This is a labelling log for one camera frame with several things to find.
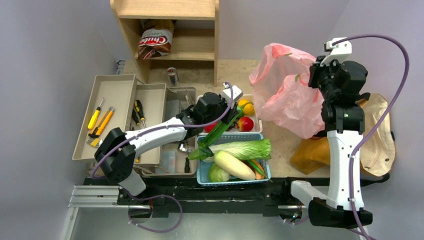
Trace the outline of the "green cucumber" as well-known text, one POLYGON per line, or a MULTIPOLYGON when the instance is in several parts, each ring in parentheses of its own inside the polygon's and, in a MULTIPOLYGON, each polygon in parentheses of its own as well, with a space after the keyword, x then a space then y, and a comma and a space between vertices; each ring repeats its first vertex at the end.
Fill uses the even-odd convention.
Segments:
POLYGON ((216 140, 218 140, 221 135, 226 132, 229 128, 235 126, 236 121, 240 119, 243 115, 240 113, 239 115, 234 116, 229 123, 224 123, 219 121, 214 128, 209 132, 202 140, 199 141, 198 146, 200 149, 211 146, 216 140))

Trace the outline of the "red yellow apple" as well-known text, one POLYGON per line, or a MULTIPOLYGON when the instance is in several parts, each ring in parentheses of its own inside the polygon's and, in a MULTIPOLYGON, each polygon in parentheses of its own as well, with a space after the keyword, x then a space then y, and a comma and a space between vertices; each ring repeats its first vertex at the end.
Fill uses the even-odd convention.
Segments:
POLYGON ((243 116, 237 121, 236 128, 240 132, 250 132, 254 128, 254 126, 255 124, 251 118, 243 116))

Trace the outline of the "pink plastic grocery bag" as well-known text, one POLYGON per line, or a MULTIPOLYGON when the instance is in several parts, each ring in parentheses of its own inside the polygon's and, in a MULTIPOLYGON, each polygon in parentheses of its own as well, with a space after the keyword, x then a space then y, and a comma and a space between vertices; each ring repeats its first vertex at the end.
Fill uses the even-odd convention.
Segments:
POLYGON ((316 57, 280 43, 262 50, 259 64, 249 75, 256 116, 273 122, 298 137, 309 139, 325 124, 320 91, 308 86, 316 57))

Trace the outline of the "green napa cabbage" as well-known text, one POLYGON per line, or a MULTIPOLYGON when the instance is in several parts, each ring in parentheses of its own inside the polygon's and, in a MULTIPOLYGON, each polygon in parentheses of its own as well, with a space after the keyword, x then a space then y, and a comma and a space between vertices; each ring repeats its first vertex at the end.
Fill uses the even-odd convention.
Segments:
POLYGON ((270 159, 272 152, 271 141, 267 138, 250 141, 233 141, 212 145, 209 149, 216 154, 225 151, 239 160, 270 159))

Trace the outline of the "white daikon radish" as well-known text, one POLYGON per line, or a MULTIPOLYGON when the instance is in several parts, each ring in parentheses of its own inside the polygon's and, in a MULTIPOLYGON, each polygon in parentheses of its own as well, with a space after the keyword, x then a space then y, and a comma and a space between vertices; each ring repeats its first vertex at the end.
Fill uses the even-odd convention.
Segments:
POLYGON ((213 161, 226 173, 242 179, 244 181, 253 181, 256 179, 256 174, 241 160, 237 159, 230 153, 220 150, 213 156, 213 161))

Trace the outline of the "brown Trader Joe's bag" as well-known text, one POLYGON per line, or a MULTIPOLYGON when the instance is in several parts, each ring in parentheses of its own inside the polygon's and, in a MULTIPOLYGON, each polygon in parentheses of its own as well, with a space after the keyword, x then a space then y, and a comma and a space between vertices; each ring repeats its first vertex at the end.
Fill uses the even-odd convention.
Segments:
MULTIPOLYGON (((388 101, 378 93, 364 93, 358 101, 364 110, 365 135, 376 125, 387 109, 388 101)), ((360 148, 360 162, 363 172, 376 177, 389 173, 396 156, 394 134, 391 130, 390 115, 360 148)), ((330 145, 327 133, 313 136, 300 142, 289 162, 301 173, 308 175, 330 165, 330 145)))

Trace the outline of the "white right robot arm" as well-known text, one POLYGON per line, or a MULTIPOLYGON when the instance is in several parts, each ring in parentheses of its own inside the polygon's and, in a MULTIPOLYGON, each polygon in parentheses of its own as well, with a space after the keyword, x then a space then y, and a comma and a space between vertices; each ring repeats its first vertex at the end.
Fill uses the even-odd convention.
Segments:
POLYGON ((369 225, 373 214, 365 210, 360 151, 355 148, 364 138, 365 114, 357 101, 368 71, 350 60, 326 63, 323 55, 309 70, 308 86, 318 89, 324 99, 321 117, 330 149, 329 189, 323 194, 308 181, 293 180, 280 196, 288 204, 296 200, 305 204, 314 226, 355 229, 369 225))

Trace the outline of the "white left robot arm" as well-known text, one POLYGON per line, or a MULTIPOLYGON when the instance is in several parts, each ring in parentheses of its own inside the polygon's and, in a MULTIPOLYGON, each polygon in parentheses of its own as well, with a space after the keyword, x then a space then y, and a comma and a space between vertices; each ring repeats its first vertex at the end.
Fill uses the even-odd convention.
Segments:
POLYGON ((237 101, 243 92, 236 86, 222 94, 207 92, 181 113, 166 122, 135 131, 113 128, 96 150, 95 170, 101 169, 111 184, 121 186, 138 205, 146 203, 149 191, 134 169, 136 157, 168 143, 180 142, 200 134, 204 127, 229 121, 236 115, 237 101))

